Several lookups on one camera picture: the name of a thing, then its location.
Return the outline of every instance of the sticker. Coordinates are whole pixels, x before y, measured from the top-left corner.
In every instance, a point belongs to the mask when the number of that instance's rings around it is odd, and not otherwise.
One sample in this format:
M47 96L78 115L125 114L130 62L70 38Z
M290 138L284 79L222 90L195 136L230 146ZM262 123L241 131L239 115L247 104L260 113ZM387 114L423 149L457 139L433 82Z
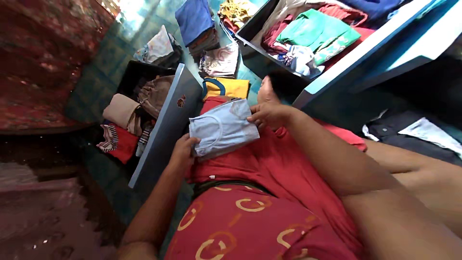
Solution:
M186 96L183 94L181 95L181 98L176 102L176 105L178 107L184 107L184 101L186 100Z

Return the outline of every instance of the tiled floor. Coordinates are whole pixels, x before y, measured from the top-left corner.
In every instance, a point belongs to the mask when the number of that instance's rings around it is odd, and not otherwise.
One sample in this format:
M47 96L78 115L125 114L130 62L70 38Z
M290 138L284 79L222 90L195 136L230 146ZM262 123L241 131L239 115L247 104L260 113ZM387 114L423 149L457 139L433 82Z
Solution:
M258 7L266 2L265 0L251 1ZM99 52L93 62L85 67L67 104L66 116L81 122L101 122L103 109L116 92L128 61L133 59L133 54L137 49L159 32L161 25L165 25L167 31L181 44L184 51L183 63L198 82L202 82L197 64L184 47L175 19L175 10L184 2L185 0L122 0L122 12L101 42ZM219 34L220 44L224 46L231 41L218 25L219 19L216 13L222 2L223 0L209 0L210 7L215 13L215 27ZM239 63L237 78L250 80L251 89L248 100L251 105L256 104L256 93L261 79L245 67L241 59ZM77 138L76 143L84 150L84 159L90 174L103 188L121 220L128 224L142 204L140 198L144 196L128 188L126 173L117 163L101 154L84 138ZM188 185L183 185L165 244L170 240L181 220L189 204L191 192Z

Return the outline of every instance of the black hair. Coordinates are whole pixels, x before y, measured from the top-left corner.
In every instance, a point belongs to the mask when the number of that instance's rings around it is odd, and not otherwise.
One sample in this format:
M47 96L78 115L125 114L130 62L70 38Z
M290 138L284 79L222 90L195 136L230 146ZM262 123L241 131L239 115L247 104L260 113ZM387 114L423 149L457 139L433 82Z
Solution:
M293 103L303 89L309 84L300 76L294 75L286 69L273 70L268 74L273 90L279 99Z

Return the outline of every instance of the woman's hand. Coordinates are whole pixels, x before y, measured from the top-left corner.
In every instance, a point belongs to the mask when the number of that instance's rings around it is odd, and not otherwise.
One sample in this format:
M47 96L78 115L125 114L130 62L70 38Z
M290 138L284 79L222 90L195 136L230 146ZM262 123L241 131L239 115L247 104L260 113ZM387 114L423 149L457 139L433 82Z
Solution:
M263 129L269 126L272 129L277 129L281 126L287 126L290 120L297 113L303 113L300 110L289 106L281 105L274 102L265 102L254 105L250 108L252 116L248 117L249 122L254 122L258 129Z
M194 157L191 149L194 144L199 143L201 140L197 137L189 137L189 134L183 135L175 144L172 156L170 157L169 165L172 167L184 167L187 169L193 165Z

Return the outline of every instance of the folded blue shirt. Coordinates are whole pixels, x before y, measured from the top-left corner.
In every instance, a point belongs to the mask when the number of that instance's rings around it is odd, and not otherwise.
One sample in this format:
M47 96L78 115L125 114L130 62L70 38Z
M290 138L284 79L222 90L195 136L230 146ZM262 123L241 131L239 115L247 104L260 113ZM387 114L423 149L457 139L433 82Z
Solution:
M398 7L403 0L339 0L340 2L367 13L367 20L381 18Z
M184 46L188 47L201 33L215 26L207 0L187 0L175 11Z

